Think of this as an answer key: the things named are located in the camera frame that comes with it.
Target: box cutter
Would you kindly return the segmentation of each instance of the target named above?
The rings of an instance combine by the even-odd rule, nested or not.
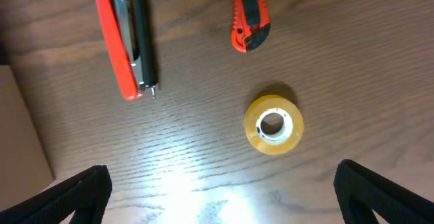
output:
[[[259,47],[270,32],[270,18],[265,0],[233,0],[231,33],[233,47],[248,52]]]
[[[122,95],[134,100],[146,88],[155,98],[157,78],[151,60],[151,42],[143,0],[96,0],[98,15],[113,70]]]

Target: cardboard box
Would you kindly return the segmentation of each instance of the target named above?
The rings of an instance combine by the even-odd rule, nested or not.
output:
[[[0,211],[53,182],[53,176],[9,65],[0,65]]]

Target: black grip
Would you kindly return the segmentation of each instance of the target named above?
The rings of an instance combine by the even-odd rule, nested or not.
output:
[[[142,60],[143,82],[146,88],[150,88],[157,84],[157,76],[152,55],[151,33],[147,20],[149,16],[146,16],[144,0],[133,0],[133,9],[138,50]]]
[[[250,26],[260,24],[258,0],[243,0],[245,19]]]

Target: center hole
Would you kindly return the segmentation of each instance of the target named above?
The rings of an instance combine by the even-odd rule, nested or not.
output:
[[[266,115],[260,123],[260,129],[268,135],[278,133],[283,126],[283,117],[278,113]]]

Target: wooden table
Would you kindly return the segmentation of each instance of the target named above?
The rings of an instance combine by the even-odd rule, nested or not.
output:
[[[134,102],[94,0],[1,1],[56,178],[110,170],[104,223],[343,223],[332,182],[345,158],[434,200],[434,0],[267,0],[271,32],[250,54],[231,46],[232,0],[151,1],[161,87]],[[266,93],[304,116],[285,155],[244,134]]]

